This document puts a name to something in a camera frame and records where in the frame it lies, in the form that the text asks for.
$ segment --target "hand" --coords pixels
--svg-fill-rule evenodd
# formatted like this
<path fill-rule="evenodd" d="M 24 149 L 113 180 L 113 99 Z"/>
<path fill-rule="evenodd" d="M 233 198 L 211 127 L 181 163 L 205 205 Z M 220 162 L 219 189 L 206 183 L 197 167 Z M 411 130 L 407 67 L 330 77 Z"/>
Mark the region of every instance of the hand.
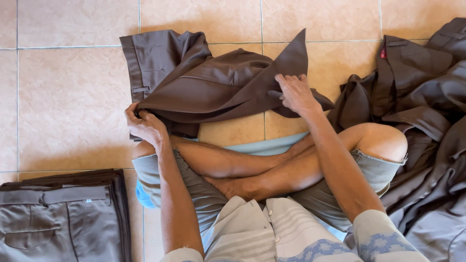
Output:
<path fill-rule="evenodd" d="M 167 128 L 156 116 L 145 110 L 141 110 L 139 111 L 139 115 L 142 119 L 136 117 L 137 104 L 138 102 L 132 103 L 124 111 L 130 133 L 151 143 L 156 149 L 162 142 L 170 142 Z"/>
<path fill-rule="evenodd" d="M 316 101 L 312 95 L 308 85 L 308 78 L 305 74 L 299 76 L 283 76 L 277 74 L 275 80 L 280 84 L 283 95 L 280 97 L 283 100 L 283 105 L 298 113 L 300 116 L 307 111 L 322 112 L 322 106 Z"/>

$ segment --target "crossed legs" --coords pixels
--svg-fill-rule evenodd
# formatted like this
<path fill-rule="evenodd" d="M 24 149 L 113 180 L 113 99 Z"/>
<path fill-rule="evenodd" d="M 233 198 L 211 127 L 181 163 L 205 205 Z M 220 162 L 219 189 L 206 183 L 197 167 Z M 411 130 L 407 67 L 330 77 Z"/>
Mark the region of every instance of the crossed legs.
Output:
<path fill-rule="evenodd" d="M 401 162 L 407 150 L 403 133 L 381 124 L 365 123 L 338 134 L 348 151 L 389 162 Z M 305 136 L 283 154 L 254 156 L 214 145 L 171 136 L 189 167 L 216 187 L 226 198 L 238 195 L 257 201 L 279 194 L 297 192 L 323 179 L 311 135 Z M 136 146 L 133 157 L 155 153 L 149 143 Z"/>

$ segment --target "beige tile floor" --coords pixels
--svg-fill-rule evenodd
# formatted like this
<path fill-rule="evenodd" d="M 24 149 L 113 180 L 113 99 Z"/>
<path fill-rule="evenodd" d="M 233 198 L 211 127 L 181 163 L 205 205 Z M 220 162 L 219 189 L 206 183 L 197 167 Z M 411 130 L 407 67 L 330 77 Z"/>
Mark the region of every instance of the beige tile floor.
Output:
<path fill-rule="evenodd" d="M 213 55 L 237 48 L 276 57 L 307 28 L 311 85 L 332 100 L 374 67 L 383 34 L 425 44 L 465 0 L 0 0 L 0 183 L 124 168 L 135 262 L 162 255 L 160 212 L 134 195 L 123 109 L 130 103 L 119 36 L 204 31 Z M 199 139 L 235 145 L 296 134 L 273 112 L 201 126 Z"/>

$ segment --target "forearm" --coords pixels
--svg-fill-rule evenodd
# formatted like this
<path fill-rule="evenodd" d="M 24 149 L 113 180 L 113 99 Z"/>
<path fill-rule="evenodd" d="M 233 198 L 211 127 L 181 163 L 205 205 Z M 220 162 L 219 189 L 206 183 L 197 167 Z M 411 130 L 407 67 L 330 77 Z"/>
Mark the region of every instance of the forearm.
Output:
<path fill-rule="evenodd" d="M 181 177 L 169 141 L 156 146 L 161 188 L 164 251 L 189 247 L 204 256 L 199 222 L 191 196 Z"/>
<path fill-rule="evenodd" d="M 314 137 L 319 165 L 338 204 L 353 222 L 365 210 L 385 209 L 348 149 L 321 112 L 303 115 Z"/>

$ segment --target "patterned shirt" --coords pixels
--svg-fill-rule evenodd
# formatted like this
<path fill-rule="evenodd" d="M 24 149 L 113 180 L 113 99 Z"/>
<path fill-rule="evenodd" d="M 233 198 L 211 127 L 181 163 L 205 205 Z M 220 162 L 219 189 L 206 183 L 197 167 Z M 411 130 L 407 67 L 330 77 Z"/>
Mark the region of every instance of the patterned shirt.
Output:
<path fill-rule="evenodd" d="M 386 214 L 367 210 L 353 223 L 358 254 L 326 230 L 290 198 L 255 200 L 233 197 L 212 227 L 202 233 L 206 257 L 189 247 L 163 262 L 428 262 L 395 228 Z"/>

